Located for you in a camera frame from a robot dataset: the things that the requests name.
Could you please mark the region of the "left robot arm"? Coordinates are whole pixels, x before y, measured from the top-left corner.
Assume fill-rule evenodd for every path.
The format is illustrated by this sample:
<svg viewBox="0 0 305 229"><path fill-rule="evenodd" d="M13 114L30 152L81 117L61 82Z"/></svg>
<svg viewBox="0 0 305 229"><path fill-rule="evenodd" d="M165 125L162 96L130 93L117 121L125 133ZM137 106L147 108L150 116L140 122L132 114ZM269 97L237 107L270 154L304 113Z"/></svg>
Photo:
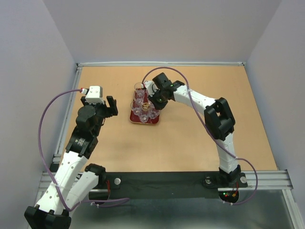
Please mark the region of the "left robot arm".
<svg viewBox="0 0 305 229"><path fill-rule="evenodd" d="M74 210L89 191L105 185L105 168L95 164L87 166L77 185L73 183L95 149L105 119L118 115L117 101L112 96L106 98L98 98L96 103L81 98L83 106L78 110L61 165L41 199L24 213L32 229L69 228Z"/></svg>

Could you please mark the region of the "clear glass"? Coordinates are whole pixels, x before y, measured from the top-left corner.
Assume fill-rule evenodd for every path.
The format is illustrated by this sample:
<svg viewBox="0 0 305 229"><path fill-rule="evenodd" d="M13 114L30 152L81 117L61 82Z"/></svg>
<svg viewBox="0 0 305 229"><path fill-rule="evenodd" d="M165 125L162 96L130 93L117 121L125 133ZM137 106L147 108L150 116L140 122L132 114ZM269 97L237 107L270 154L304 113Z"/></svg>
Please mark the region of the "clear glass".
<svg viewBox="0 0 305 229"><path fill-rule="evenodd" d="M137 105L141 105L143 103L144 100L144 95L145 93L143 91L140 92L135 92L133 94L133 100Z"/></svg>
<svg viewBox="0 0 305 229"><path fill-rule="evenodd" d="M131 102L131 111L134 115L140 116L142 114L142 101L141 100L133 100Z"/></svg>
<svg viewBox="0 0 305 229"><path fill-rule="evenodd" d="M145 93L145 88L141 82L138 82L134 85L134 90L136 94Z"/></svg>
<svg viewBox="0 0 305 229"><path fill-rule="evenodd" d="M149 120L149 111L142 110L139 115L139 119L141 123L147 123Z"/></svg>

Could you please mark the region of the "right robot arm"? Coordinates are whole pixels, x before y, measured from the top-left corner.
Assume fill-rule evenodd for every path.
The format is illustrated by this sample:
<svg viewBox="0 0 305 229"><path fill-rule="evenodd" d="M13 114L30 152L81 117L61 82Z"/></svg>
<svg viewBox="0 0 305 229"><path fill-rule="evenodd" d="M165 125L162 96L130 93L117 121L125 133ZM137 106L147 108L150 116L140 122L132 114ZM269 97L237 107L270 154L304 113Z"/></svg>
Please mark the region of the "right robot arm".
<svg viewBox="0 0 305 229"><path fill-rule="evenodd" d="M233 184L241 169L233 144L235 119L227 100L204 96L190 89L188 83L171 82L164 73L145 81L143 87L157 110L173 100L193 108L199 118L204 117L204 127L216 143L219 155L219 180L224 186Z"/></svg>

